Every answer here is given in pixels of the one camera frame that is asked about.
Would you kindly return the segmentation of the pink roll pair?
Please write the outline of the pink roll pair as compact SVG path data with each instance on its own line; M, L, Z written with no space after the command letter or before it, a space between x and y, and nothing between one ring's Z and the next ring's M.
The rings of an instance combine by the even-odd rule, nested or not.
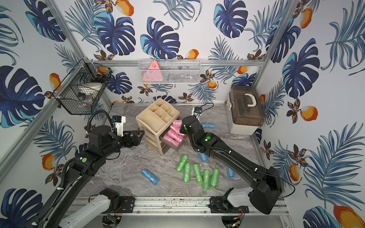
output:
M175 127L181 127L182 120L174 120L172 125L175 126Z

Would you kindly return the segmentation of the beige drawer organizer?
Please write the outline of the beige drawer organizer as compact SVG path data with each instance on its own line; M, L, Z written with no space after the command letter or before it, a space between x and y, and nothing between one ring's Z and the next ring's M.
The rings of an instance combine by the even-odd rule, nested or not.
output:
M162 139L179 116L178 110L159 98L136 117L139 129L144 131L145 142L160 155L165 154L170 148Z

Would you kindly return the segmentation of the clear top drawer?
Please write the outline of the clear top drawer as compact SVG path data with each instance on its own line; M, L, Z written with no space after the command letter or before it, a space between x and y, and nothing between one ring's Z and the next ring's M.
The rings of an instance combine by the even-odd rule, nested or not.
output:
M180 133L182 120L174 120L173 123L160 136L161 141L175 151L179 151L187 140L187 135Z

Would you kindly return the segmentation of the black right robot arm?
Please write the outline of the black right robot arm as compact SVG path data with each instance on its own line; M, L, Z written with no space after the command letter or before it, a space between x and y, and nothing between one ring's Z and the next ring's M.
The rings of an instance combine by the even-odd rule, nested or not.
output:
M238 208L252 205L263 214L271 213L283 192L277 169L267 169L240 155L220 137L205 132L195 116L182 120L180 132L188 136L194 151L220 161L249 184L249 188L233 188L225 193L223 198L228 206Z

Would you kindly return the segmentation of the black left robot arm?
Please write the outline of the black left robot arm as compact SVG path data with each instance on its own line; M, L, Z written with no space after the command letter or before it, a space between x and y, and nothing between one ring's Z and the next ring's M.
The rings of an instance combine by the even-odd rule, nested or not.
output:
M144 131L124 131L123 136L118 136L110 126L102 125L88 135L87 149L66 162L59 188L25 227L57 228L74 199L106 163L107 157L120 152L122 148L138 146Z

